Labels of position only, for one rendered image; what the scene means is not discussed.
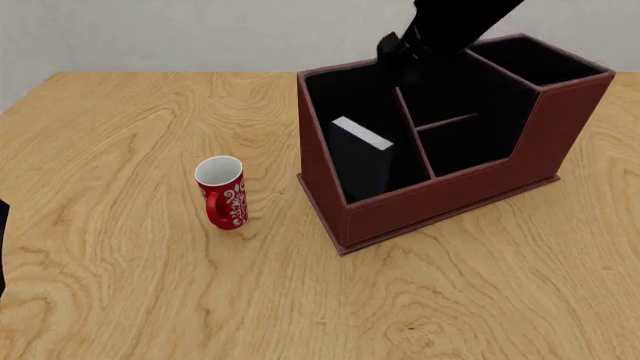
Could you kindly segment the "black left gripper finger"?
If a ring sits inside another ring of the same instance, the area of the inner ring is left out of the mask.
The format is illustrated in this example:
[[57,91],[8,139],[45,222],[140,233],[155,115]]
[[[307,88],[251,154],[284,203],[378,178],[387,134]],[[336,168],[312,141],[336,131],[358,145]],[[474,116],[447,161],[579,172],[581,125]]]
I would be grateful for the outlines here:
[[0,200],[0,293],[6,290],[6,278],[4,270],[4,239],[7,221],[10,214],[10,205]]

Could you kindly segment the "red-brown desk caddy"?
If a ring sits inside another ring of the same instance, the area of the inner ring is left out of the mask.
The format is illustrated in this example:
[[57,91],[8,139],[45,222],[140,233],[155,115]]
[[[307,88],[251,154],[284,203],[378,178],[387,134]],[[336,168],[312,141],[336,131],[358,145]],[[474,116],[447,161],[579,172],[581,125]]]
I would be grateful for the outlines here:
[[[375,60],[297,75],[298,179],[340,254],[558,179],[614,71],[528,35],[478,41],[421,80]],[[345,197],[329,126],[345,116],[394,143],[384,194]]]

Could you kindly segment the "dark book with white pages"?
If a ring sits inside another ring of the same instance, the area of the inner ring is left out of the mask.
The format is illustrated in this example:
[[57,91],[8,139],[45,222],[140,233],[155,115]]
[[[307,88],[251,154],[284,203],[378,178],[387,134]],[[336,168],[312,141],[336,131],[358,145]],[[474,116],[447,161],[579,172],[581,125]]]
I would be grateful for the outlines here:
[[328,148],[350,202],[386,192],[395,152],[393,142],[341,116],[330,123]]

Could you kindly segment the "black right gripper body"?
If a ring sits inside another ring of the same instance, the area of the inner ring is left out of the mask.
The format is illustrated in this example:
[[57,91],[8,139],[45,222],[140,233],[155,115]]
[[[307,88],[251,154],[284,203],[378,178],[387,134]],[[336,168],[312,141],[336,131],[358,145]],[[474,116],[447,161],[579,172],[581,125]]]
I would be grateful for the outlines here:
[[376,64],[389,81],[419,81],[422,65],[419,57],[395,32],[385,35],[376,47]]

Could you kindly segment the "red mug with white pattern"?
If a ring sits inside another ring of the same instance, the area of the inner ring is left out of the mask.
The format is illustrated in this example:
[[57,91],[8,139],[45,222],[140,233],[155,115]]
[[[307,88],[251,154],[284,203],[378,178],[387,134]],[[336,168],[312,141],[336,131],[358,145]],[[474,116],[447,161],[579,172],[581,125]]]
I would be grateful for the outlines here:
[[202,161],[194,178],[203,194],[211,224],[221,230],[234,230],[248,220],[243,164],[229,155]]

